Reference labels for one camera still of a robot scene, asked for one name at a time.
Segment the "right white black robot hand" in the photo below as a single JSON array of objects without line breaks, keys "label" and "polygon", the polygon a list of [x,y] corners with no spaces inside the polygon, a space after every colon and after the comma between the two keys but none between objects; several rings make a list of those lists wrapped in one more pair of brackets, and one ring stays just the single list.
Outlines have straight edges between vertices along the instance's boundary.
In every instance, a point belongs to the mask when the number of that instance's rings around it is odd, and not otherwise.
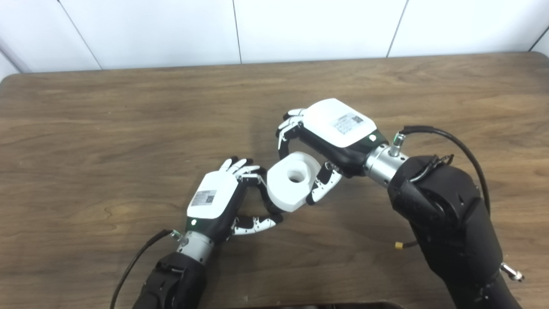
[{"label": "right white black robot hand", "polygon": [[318,202],[343,177],[367,176],[367,158],[387,142],[374,121],[335,98],[288,111],[276,137],[280,159],[290,154],[293,139],[326,158],[305,198],[308,205]]}]

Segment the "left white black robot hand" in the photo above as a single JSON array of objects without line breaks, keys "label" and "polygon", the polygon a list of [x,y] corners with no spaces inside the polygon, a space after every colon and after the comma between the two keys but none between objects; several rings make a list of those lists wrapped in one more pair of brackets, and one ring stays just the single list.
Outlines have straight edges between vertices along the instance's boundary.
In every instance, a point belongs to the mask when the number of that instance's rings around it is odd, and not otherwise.
[{"label": "left white black robot hand", "polygon": [[[229,157],[205,174],[187,208],[186,232],[197,232],[216,245],[232,236],[259,233],[279,225],[283,216],[268,195],[266,170],[251,158]],[[257,188],[267,215],[241,215],[249,188]]]}]

